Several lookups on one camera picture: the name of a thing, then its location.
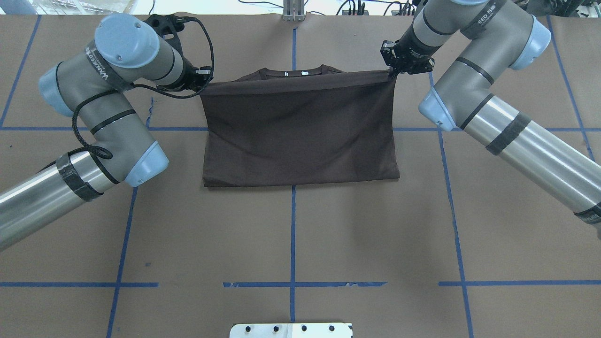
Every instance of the blue cap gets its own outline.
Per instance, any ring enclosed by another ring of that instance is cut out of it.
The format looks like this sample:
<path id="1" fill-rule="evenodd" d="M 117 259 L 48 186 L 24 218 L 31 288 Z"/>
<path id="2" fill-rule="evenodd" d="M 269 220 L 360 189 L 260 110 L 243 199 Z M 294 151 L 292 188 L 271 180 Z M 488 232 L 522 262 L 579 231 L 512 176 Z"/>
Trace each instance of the blue cap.
<path id="1" fill-rule="evenodd" d="M 455 2 L 459 5 L 464 6 L 476 6 L 487 2 L 488 0 L 451 0 L 451 2 Z"/>
<path id="2" fill-rule="evenodd" d="M 125 182 L 135 188 L 163 172 L 168 165 L 169 159 L 160 148 L 159 142 L 155 141 L 127 174 Z"/>
<path id="3" fill-rule="evenodd" d="M 428 95 L 419 104 L 419 112 L 444 131 L 450 131 L 456 127 L 447 106 L 434 87 L 430 88 Z"/>
<path id="4" fill-rule="evenodd" d="M 38 89 L 40 90 L 40 94 L 44 98 L 44 101 L 51 105 L 54 110 L 66 117 L 72 117 L 73 111 L 69 109 L 61 96 L 61 92 L 58 90 L 58 80 L 56 78 L 57 70 L 58 64 L 50 68 L 46 74 L 42 75 L 38 81 Z"/>
<path id="5" fill-rule="evenodd" d="M 526 42 L 526 46 L 516 62 L 510 66 L 511 69 L 520 70 L 528 67 L 534 62 L 534 59 L 545 51 L 547 46 L 549 46 L 549 42 L 551 42 L 551 32 L 542 23 L 538 22 L 534 15 L 532 18 L 534 19 L 534 23 L 532 24 L 532 31 L 530 32 L 530 37 L 528 37 L 528 42 Z"/>
<path id="6" fill-rule="evenodd" d="M 100 21 L 94 35 L 96 48 L 107 61 L 121 68 L 139 68 L 159 53 L 159 36 L 135 16 L 115 13 Z"/>

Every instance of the white metal plate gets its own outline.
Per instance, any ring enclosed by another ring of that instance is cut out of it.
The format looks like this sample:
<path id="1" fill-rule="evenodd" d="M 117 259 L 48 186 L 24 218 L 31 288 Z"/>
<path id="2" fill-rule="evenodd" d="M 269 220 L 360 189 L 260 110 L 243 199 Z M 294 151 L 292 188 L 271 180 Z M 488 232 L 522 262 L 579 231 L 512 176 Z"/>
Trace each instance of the white metal plate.
<path id="1" fill-rule="evenodd" d="M 236 324 L 230 338 L 352 338 L 350 323 Z"/>

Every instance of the folded garment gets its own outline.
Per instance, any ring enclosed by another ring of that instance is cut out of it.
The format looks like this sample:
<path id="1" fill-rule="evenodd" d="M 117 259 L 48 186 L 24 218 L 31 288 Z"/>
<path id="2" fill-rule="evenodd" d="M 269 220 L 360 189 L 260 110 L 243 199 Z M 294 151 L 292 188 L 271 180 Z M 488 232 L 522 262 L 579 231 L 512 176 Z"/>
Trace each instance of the folded garment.
<path id="1" fill-rule="evenodd" d="M 398 179 L 394 85 L 386 70 L 326 65 L 209 84 L 204 186 Z"/>

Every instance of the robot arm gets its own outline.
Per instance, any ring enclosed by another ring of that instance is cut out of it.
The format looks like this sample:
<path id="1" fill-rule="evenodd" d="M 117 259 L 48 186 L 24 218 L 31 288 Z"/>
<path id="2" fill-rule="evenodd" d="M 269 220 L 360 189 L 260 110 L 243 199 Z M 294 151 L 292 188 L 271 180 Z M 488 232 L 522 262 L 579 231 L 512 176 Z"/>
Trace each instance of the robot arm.
<path id="1" fill-rule="evenodd" d="M 551 40 L 534 16 L 507 0 L 430 0 L 381 53 L 393 73 L 431 71 L 452 34 L 472 40 L 419 105 L 445 131 L 458 126 L 570 208 L 601 239 L 601 167 L 490 92 L 506 68 L 531 64 Z"/>
<path id="2" fill-rule="evenodd" d="M 83 148 L 0 195 L 0 251 L 122 181 L 136 187 L 167 168 L 169 160 L 123 92 L 141 86 L 132 85 L 139 78 L 169 91 L 198 93 L 206 86 L 212 67 L 192 67 L 178 40 L 158 36 L 177 36 L 188 20 L 195 19 L 107 16 L 84 51 L 40 78 L 46 102 L 71 117 L 74 128 L 79 115 L 96 142 L 80 139 Z"/>

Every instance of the white bracket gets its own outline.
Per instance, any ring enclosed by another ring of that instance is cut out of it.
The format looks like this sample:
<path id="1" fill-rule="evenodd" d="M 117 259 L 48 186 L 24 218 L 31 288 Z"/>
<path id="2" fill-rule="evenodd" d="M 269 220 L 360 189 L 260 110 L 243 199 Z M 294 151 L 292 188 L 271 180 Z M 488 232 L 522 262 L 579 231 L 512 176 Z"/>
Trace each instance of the white bracket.
<path id="1" fill-rule="evenodd" d="M 284 21 L 304 21 L 305 0 L 284 0 Z"/>
<path id="2" fill-rule="evenodd" d="M 350 323 L 237 324 L 230 338 L 353 338 Z"/>

